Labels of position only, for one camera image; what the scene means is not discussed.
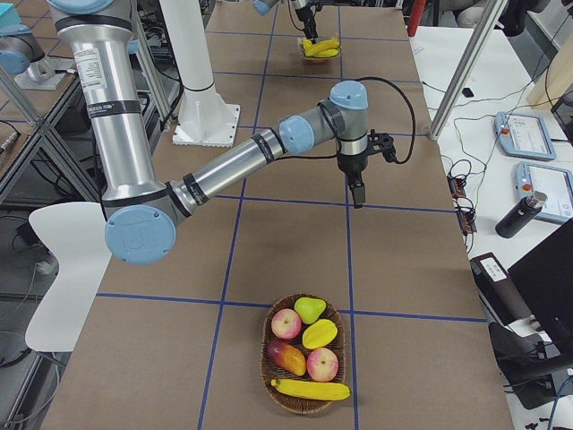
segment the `green pear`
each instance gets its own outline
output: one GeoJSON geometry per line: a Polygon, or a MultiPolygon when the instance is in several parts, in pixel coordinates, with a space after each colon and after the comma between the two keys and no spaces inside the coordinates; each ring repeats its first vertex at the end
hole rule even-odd
{"type": "Polygon", "coordinates": [[[326,309],[326,302],[320,298],[300,297],[295,302],[295,310],[303,323],[312,324],[326,309]]]}

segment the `light blue cap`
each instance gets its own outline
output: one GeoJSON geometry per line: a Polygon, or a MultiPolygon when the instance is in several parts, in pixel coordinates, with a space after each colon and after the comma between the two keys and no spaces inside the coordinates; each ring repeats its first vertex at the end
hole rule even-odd
{"type": "Polygon", "coordinates": [[[294,115],[280,123],[278,133],[291,154],[302,154],[314,146],[314,131],[302,116],[294,115]]]}
{"type": "Polygon", "coordinates": [[[47,0],[47,2],[71,15],[87,15],[107,8],[114,0],[47,0]]]}
{"type": "Polygon", "coordinates": [[[22,52],[0,50],[0,64],[11,75],[26,72],[30,60],[22,52]]]}
{"type": "Polygon", "coordinates": [[[7,25],[0,30],[0,38],[18,36],[19,34],[31,34],[32,31],[24,24],[7,25]]]}
{"type": "Polygon", "coordinates": [[[142,204],[115,212],[106,224],[107,247],[131,264],[161,260],[175,243],[175,225],[165,212],[142,204]]]}
{"type": "Polygon", "coordinates": [[[262,2],[261,0],[254,0],[252,5],[260,15],[266,15],[270,11],[269,5],[262,2]]]}
{"type": "Polygon", "coordinates": [[[330,101],[341,108],[365,110],[368,108],[366,87],[357,81],[343,81],[330,89],[330,101]]]}
{"type": "Polygon", "coordinates": [[[137,50],[140,48],[140,41],[138,39],[134,39],[127,44],[127,54],[135,54],[137,50]]]}

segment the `blue and white device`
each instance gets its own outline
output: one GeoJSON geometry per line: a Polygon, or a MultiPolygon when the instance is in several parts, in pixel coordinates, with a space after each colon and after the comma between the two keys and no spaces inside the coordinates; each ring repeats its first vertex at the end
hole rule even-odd
{"type": "Polygon", "coordinates": [[[540,116],[500,112],[495,117],[495,132],[510,157],[555,159],[552,138],[540,116]]]}
{"type": "Polygon", "coordinates": [[[517,165],[516,180],[520,199],[534,190],[547,194],[536,219],[563,224],[573,218],[573,174],[569,170],[523,161],[517,165]]]}

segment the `fruit basket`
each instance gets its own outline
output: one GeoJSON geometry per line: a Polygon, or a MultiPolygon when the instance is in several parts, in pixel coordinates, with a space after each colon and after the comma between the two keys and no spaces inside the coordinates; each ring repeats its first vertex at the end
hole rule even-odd
{"type": "MultiPolygon", "coordinates": [[[[306,415],[306,414],[313,414],[317,412],[321,412],[330,406],[333,401],[332,400],[309,400],[309,399],[301,399],[297,397],[291,397],[281,392],[278,392],[275,388],[271,386],[271,380],[279,379],[279,378],[287,378],[291,380],[298,380],[298,381],[311,381],[311,377],[308,373],[305,373],[303,376],[296,376],[287,370],[284,370],[267,357],[267,345],[273,339],[277,337],[272,332],[271,329],[271,322],[273,316],[280,310],[285,308],[293,309],[295,302],[300,297],[311,297],[311,298],[322,298],[317,297],[311,294],[295,294],[292,296],[284,297],[277,301],[275,305],[273,305],[264,321],[263,331],[262,331],[262,343],[261,343],[261,377],[262,381],[265,385],[265,389],[269,396],[277,402],[279,406],[283,409],[288,410],[294,414],[299,415],[306,415]]],[[[338,371],[334,379],[332,380],[333,383],[344,383],[345,381],[345,374],[346,374],[346,360],[345,360],[345,334],[344,334],[344,325],[342,322],[342,317],[338,310],[331,305],[327,300],[326,302],[326,309],[322,312],[321,318],[325,318],[331,320],[338,329],[338,334],[333,341],[328,345],[328,348],[335,353],[338,358],[338,371]]],[[[289,343],[294,347],[300,349],[305,357],[308,357],[312,352],[310,349],[307,349],[303,346],[303,331],[307,327],[306,324],[303,324],[303,329],[296,336],[294,339],[290,340],[289,343]]]]}

